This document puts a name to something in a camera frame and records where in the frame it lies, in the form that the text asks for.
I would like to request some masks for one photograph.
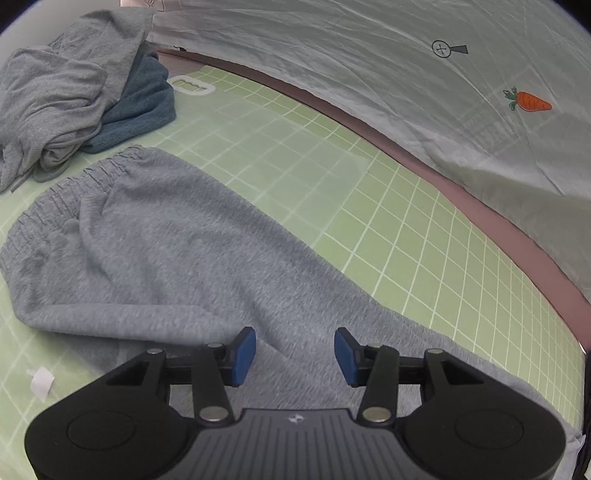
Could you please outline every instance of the metal rivet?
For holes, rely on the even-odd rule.
[[[222,421],[229,415],[224,407],[205,407],[199,412],[199,416],[206,421]]]
[[[384,407],[370,407],[366,408],[361,415],[372,423],[382,423],[392,417],[392,412]]]

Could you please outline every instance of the white plastic clip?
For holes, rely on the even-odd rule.
[[[188,83],[189,85],[193,85],[195,87],[197,87],[196,90],[187,90],[186,88],[183,87],[183,85],[175,85],[175,82],[178,82],[179,80],[182,80],[184,83]],[[176,77],[172,77],[171,79],[168,79],[168,82],[170,85],[173,86],[173,88],[181,93],[185,93],[187,95],[208,95],[209,93],[213,93],[216,90],[216,86],[215,85],[211,85],[210,83],[205,83],[202,82],[199,79],[194,79],[193,77],[190,77],[189,75],[177,75]]]
[[[41,367],[39,370],[27,370],[27,374],[33,377],[33,380],[31,380],[31,391],[39,400],[45,402],[51,385],[56,378],[45,367]]]

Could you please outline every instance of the magnifying glass icon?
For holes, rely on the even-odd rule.
[[[455,47],[450,47],[443,40],[434,41],[431,44],[431,49],[433,50],[433,53],[441,59],[448,58],[452,54],[452,51],[468,55],[468,47],[466,45],[456,45]]]

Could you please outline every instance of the carrot print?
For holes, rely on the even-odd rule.
[[[552,105],[545,102],[541,98],[537,98],[536,95],[532,95],[527,92],[518,92],[516,87],[513,87],[511,91],[503,90],[505,97],[509,100],[513,100],[509,107],[515,111],[515,107],[519,105],[519,108],[526,112],[541,112],[543,110],[552,110]]]

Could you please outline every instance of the blue towel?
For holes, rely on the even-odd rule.
[[[174,90],[166,80],[168,70],[147,43],[134,58],[121,100],[102,117],[102,128],[80,150],[98,153],[172,122]]]

